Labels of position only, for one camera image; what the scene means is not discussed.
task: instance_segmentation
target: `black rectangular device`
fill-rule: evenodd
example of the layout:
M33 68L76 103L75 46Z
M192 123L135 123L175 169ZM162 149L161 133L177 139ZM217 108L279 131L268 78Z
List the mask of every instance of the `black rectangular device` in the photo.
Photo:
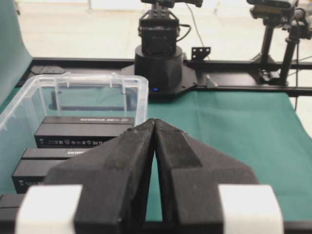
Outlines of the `black rectangular device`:
M32 185L39 185L52 167L64 160L21 160L12 175L18 194L25 194Z
M132 117L46 117L35 140L38 148L93 148L133 126Z
M295 6L298 0L247 0L247 2L251 5L290 9Z
M49 170L89 149L26 149L17 165L12 181L18 194L32 185L41 184Z
M26 149L22 160L67 160L89 149Z

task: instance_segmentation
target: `green cloth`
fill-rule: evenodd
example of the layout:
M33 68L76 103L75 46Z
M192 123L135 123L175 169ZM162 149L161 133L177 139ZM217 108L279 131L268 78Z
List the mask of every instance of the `green cloth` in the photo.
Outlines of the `green cloth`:
M312 220L312 141L286 94L194 91L150 102L149 117L251 166L286 221ZM156 167L151 188L147 220L160 220Z
M23 44L13 0L0 0L0 30L1 104L32 61Z

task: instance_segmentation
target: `black stand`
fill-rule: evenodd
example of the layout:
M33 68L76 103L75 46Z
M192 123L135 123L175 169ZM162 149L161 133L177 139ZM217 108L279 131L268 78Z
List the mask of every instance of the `black stand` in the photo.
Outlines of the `black stand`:
M291 68L294 50L296 48L296 45L299 43L299 40L292 39L291 36L289 36L289 38L286 39L286 42L287 48L280 73L280 85L287 85L287 77Z

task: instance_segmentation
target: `transparent storage box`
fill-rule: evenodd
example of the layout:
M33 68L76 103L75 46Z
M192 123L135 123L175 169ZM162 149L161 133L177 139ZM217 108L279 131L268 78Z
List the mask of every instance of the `transparent storage box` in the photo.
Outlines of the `transparent storage box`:
M0 195L45 116L147 118L148 81L138 76L42 75L29 79L0 115Z

